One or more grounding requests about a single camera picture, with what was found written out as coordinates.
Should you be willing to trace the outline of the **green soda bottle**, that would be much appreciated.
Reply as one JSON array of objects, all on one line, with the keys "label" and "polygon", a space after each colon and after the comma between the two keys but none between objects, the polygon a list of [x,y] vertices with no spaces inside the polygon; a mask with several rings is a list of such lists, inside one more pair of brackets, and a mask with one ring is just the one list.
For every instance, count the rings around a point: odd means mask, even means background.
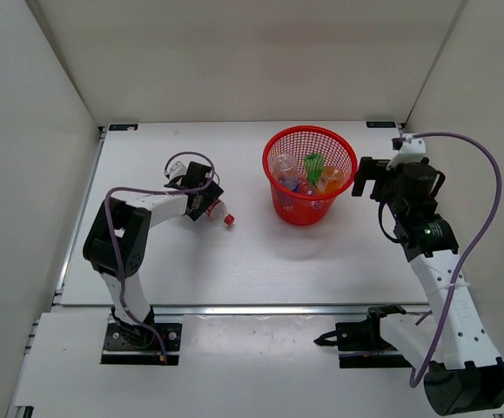
[{"label": "green soda bottle", "polygon": [[317,185],[320,175],[325,167],[325,158],[318,152],[312,152],[304,156],[304,167],[307,180]]}]

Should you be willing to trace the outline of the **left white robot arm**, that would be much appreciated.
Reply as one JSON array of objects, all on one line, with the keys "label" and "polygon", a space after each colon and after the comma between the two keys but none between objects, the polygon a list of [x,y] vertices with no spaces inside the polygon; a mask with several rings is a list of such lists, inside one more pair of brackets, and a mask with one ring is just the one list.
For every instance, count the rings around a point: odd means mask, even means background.
[{"label": "left white robot arm", "polygon": [[157,347],[163,354],[165,337],[156,329],[139,278],[149,231],[173,218],[195,221],[209,213],[223,194],[211,161],[183,165],[169,160],[165,177],[162,190],[110,189],[83,245],[84,259],[109,290],[111,315],[121,335],[137,349]]}]

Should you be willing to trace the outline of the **red label clear bottle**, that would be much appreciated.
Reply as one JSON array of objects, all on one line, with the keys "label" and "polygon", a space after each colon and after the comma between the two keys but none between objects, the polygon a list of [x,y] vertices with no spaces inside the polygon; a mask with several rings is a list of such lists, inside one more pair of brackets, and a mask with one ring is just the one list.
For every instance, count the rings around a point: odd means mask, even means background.
[{"label": "red label clear bottle", "polygon": [[235,218],[221,199],[215,199],[205,210],[205,216],[214,224],[230,227]]}]

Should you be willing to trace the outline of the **blue label clear bottle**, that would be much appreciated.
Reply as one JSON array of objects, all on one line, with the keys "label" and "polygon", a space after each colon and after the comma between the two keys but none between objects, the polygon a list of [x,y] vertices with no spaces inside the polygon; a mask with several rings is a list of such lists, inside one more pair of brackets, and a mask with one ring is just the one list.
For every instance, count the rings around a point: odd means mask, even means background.
[{"label": "blue label clear bottle", "polygon": [[273,158],[271,171],[276,181],[285,189],[297,192],[299,189],[298,160],[290,153],[281,153]]}]

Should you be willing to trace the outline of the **clear ribbed water bottle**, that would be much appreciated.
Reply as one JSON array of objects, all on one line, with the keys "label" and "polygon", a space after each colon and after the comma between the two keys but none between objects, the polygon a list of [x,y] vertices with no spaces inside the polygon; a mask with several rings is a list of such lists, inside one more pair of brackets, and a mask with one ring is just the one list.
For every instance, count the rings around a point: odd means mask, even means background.
[{"label": "clear ribbed water bottle", "polygon": [[[298,193],[304,197],[317,197],[319,195],[318,190],[307,180],[299,179],[298,182]],[[320,210],[323,207],[323,200],[321,199],[305,199],[303,204],[313,210]]]}]

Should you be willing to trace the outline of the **orange juice bottle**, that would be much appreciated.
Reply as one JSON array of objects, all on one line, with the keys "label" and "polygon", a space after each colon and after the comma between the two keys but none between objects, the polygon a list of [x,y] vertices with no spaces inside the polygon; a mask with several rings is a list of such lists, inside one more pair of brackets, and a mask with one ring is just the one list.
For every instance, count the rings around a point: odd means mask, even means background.
[{"label": "orange juice bottle", "polygon": [[345,172],[338,167],[326,166],[317,182],[317,190],[319,194],[330,194],[339,190],[345,182]]}]

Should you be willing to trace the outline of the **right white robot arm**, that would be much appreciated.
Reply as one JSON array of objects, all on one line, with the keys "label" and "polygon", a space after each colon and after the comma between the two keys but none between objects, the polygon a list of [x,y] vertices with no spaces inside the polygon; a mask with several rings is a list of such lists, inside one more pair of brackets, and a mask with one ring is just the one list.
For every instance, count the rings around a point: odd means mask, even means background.
[{"label": "right white robot arm", "polygon": [[401,245],[418,277],[436,321],[435,335],[424,334],[420,320],[397,305],[369,307],[360,322],[338,322],[315,339],[336,347],[339,365],[364,367],[383,354],[401,359],[421,373],[420,382],[433,411],[440,416],[497,409],[504,405],[504,360],[487,335],[460,268],[461,255],[452,227],[437,213],[436,196],[445,175],[427,158],[400,163],[363,157],[352,195],[368,180],[370,198],[389,209],[395,227],[389,240]]}]

